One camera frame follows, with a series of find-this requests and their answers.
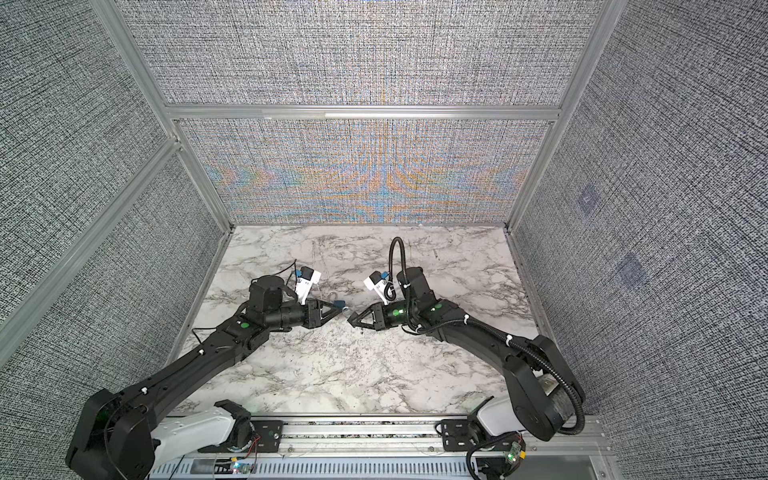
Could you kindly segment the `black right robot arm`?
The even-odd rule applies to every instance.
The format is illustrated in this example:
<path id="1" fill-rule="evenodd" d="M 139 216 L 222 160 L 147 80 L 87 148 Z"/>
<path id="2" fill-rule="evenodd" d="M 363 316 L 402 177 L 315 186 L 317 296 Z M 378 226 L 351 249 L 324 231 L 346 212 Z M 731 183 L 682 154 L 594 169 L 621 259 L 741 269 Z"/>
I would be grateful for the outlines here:
<path id="1" fill-rule="evenodd" d="M 481 404 L 470 417 L 487 437 L 526 432 L 549 441 L 578 435 L 586 425 L 585 394 L 554 341 L 513 335 L 438 297 L 420 267 L 397 275 L 402 300 L 377 302 L 350 315 L 350 325 L 374 331 L 402 327 L 460 347 L 504 377 L 507 394 Z"/>

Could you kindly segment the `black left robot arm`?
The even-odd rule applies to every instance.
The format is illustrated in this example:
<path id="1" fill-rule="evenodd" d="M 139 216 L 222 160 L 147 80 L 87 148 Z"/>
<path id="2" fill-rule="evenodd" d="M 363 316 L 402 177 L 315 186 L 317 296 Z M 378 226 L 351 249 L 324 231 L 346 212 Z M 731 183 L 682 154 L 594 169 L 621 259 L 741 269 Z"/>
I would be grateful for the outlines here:
<path id="1" fill-rule="evenodd" d="M 332 302 L 301 299 L 279 276 L 252 281 L 248 300 L 178 360 L 117 393 L 93 394 L 81 411 L 66 466 L 83 479 L 146 478 L 162 445 L 152 432 L 177 405 L 250 356 L 271 333 L 319 328 L 342 311 Z"/>

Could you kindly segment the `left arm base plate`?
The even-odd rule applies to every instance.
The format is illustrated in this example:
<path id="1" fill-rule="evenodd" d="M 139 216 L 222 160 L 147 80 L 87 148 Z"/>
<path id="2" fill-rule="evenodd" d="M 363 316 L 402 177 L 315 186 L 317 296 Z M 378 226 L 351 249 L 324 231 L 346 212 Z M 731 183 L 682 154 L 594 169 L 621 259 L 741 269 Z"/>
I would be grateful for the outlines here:
<path id="1" fill-rule="evenodd" d="M 277 453 L 282 441 L 284 422 L 281 420 L 252 420 L 249 426 L 236 424 L 229 437 L 219 445 L 209 445 L 198 453 Z"/>

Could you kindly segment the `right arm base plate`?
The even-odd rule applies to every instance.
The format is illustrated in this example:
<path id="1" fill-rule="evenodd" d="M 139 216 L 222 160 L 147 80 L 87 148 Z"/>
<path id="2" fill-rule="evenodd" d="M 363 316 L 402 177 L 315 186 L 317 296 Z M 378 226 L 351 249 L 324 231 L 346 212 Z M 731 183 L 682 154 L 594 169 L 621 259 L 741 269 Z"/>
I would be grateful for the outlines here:
<path id="1" fill-rule="evenodd" d="M 439 420 L 434 429 L 446 452 L 467 452 L 491 438 L 479 422 L 464 417 Z"/>

